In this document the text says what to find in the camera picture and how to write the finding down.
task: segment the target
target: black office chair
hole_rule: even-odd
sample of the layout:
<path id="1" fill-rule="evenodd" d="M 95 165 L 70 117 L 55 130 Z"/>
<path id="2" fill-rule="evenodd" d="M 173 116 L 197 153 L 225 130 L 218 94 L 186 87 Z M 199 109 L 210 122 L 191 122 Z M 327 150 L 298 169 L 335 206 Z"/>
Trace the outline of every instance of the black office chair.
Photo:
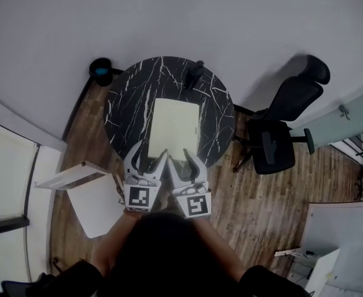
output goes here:
<path id="1" fill-rule="evenodd" d="M 281 120 L 296 120 L 322 95 L 323 88 L 318 82 L 326 85 L 329 81 L 328 66 L 320 59 L 307 55 L 305 69 L 298 76 L 290 77 L 282 83 L 269 108 L 251 116 L 247 122 L 249 140 L 234 137 L 234 140 L 250 150 L 233 172 L 238 172 L 251 157 L 258 174 L 287 170 L 295 164 L 293 142 L 307 143 L 310 154 L 313 154 L 315 147 L 310 131 L 304 129 L 305 136 L 291 137 L 290 129 Z"/>

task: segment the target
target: person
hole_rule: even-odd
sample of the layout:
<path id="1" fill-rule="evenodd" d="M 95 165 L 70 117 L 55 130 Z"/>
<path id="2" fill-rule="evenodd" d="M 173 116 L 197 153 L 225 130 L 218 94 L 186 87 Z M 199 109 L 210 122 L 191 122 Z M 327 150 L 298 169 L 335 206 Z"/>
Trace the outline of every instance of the person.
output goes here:
<path id="1" fill-rule="evenodd" d="M 34 295 L 88 297 L 95 292 L 98 297 L 309 296 L 262 266 L 246 270 L 205 218 L 127 210 L 93 248 L 89 262 L 74 264 Z"/>

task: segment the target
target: round table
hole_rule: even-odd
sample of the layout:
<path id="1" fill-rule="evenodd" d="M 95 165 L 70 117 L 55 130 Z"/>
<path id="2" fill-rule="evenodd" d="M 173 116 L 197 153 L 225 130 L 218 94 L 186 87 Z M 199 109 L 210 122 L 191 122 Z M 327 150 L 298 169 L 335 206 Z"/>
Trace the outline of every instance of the round table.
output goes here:
<path id="1" fill-rule="evenodd" d="M 234 105 L 222 82 L 207 68 L 193 90 L 185 89 L 192 65 L 195 62 L 188 59 L 155 57 L 136 63 L 115 80 L 105 100 L 103 121 L 110 143 L 122 159 L 143 140 L 141 167 L 142 163 L 150 166 L 147 151 L 156 98 L 198 104 L 198 157 L 210 167 L 224 154 L 234 134 Z"/>

